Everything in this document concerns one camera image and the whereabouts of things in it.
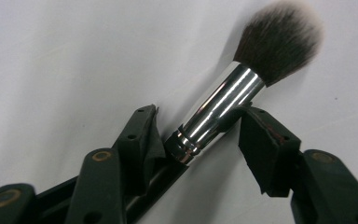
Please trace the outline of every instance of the white background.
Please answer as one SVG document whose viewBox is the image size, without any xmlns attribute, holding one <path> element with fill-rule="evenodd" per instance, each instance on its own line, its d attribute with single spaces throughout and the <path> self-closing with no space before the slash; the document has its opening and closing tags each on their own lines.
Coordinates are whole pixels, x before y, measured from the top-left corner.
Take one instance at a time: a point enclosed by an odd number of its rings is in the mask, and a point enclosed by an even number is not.
<svg viewBox="0 0 358 224">
<path fill-rule="evenodd" d="M 132 112 L 159 106 L 166 138 L 230 63 L 243 25 L 269 1 L 0 1 L 0 187 L 37 192 L 111 147 Z M 358 1 L 308 1 L 324 22 L 310 66 L 266 89 L 266 109 L 358 178 Z M 238 126 L 140 223 L 294 223 L 237 149 Z"/>
</svg>

